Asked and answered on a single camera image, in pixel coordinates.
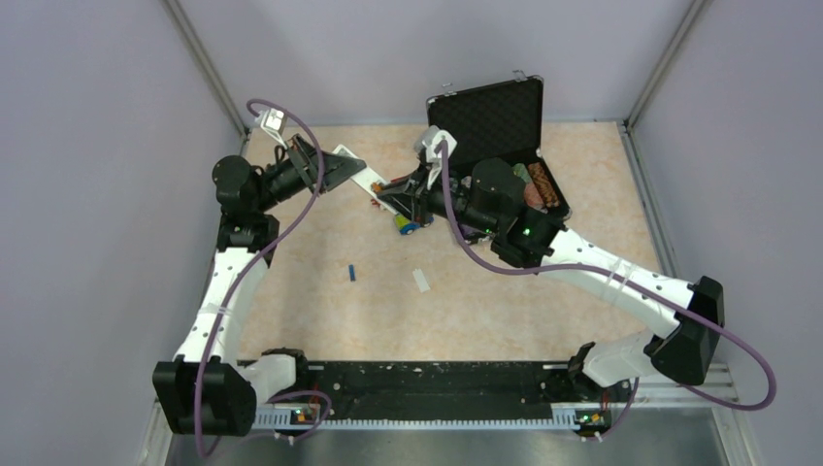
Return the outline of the white remote control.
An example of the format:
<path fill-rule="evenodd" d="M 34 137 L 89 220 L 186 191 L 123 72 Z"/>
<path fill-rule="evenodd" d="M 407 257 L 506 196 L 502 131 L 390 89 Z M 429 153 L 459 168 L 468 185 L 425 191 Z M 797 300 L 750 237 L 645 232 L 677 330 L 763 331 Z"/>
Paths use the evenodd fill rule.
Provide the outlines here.
<path fill-rule="evenodd" d="M 363 168 L 358 168 L 349 180 L 364 190 L 371 197 L 373 203 L 379 206 L 382 210 L 387 211 L 394 216 L 399 214 L 399 212 L 390 204 L 378 199 L 379 190 L 388 184 L 388 180 L 382 177 L 377 171 L 366 164 L 362 158 L 357 156 L 352 150 L 343 144 L 337 145 L 332 150 L 332 153 L 342 156 L 346 161 L 361 163 Z"/>

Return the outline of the black poker chip case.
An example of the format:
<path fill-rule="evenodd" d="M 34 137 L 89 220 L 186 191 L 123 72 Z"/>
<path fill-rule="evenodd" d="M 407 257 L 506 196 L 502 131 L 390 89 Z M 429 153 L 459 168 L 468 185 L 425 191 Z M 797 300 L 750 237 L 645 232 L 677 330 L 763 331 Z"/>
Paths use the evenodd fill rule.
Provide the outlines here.
<path fill-rule="evenodd" d="M 545 192 L 546 209 L 567 220 L 572 216 L 571 206 L 541 153 L 543 91 L 541 76 L 516 71 L 509 81 L 428 98 L 427 121 L 456 140 L 449 166 L 462 177 L 490 158 L 500 158 L 511 166 L 539 164 L 550 187 Z"/>

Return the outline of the orange blue toy car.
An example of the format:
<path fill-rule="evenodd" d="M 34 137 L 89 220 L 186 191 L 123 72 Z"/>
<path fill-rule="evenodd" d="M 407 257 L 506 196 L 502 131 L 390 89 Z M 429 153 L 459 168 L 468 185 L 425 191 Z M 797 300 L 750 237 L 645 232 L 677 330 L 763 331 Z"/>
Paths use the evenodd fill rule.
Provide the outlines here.
<path fill-rule="evenodd" d="M 422 223 L 420 223 L 418 221 L 410 220 L 401 214 L 398 214 L 394 216 L 393 221 L 397 231 L 402 236 L 407 236 L 420 228 L 428 227 L 434 221 L 434 217 L 429 216 Z"/>

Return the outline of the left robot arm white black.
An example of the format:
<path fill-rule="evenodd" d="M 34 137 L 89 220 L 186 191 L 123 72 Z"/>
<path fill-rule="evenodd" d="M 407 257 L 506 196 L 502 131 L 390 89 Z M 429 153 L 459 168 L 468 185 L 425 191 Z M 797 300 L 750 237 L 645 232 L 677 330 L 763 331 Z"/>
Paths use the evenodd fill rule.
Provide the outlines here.
<path fill-rule="evenodd" d="M 309 190 L 326 193 L 362 173 L 367 164 L 352 155 L 316 152 L 301 136 L 277 148 L 281 159 L 265 167 L 239 155 L 216 162 L 212 171 L 221 218 L 212 276 L 183 343 L 160 361 L 152 385 L 175 434 L 246 435 L 259 406 L 281 394 L 305 398 L 311 375 L 304 353 L 275 349 L 242 365 L 238 350 L 257 287 L 269 271 L 280 237 L 274 208 Z"/>

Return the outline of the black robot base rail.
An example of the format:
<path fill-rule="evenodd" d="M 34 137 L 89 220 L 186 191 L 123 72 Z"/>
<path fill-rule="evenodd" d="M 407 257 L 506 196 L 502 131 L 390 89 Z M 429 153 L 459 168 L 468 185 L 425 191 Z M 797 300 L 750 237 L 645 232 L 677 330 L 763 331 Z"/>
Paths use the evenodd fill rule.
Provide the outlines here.
<path fill-rule="evenodd" d="M 634 392 L 585 383 L 563 362 L 312 361 L 303 396 L 260 407 L 253 429 L 608 431 Z"/>

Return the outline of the brown orange chip stack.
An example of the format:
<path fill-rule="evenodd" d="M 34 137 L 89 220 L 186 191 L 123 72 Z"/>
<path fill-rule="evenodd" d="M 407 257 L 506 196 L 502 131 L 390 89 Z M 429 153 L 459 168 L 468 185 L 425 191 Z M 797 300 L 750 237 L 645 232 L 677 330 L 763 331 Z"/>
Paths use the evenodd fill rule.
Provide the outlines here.
<path fill-rule="evenodd" d="M 543 168 L 540 162 L 532 163 L 527 166 L 527 171 L 531 177 L 532 183 L 540 195 L 543 203 L 548 208 L 559 208 L 560 199 L 556 190 L 551 183 L 547 171 Z"/>

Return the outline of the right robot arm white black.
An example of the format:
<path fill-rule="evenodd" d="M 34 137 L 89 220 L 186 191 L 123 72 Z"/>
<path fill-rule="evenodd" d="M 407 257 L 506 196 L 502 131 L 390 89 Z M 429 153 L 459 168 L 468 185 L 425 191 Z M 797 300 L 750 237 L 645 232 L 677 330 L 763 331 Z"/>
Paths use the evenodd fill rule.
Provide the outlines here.
<path fill-rule="evenodd" d="M 499 158 L 477 164 L 471 175 L 442 184 L 421 166 L 393 183 L 373 183 L 378 200 L 428 222 L 451 208 L 459 226 L 491 239 L 491 249 L 510 269 L 573 284 L 640 320 L 645 329 L 606 343 L 589 343 L 570 361 L 569 386 L 594 400 L 608 386 L 661 374 L 685 385 L 701 385 L 718 335 L 682 314 L 688 310 L 723 323 L 723 288 L 709 277 L 694 283 L 651 272 L 587 241 L 562 220 L 530 207 L 527 183 Z"/>

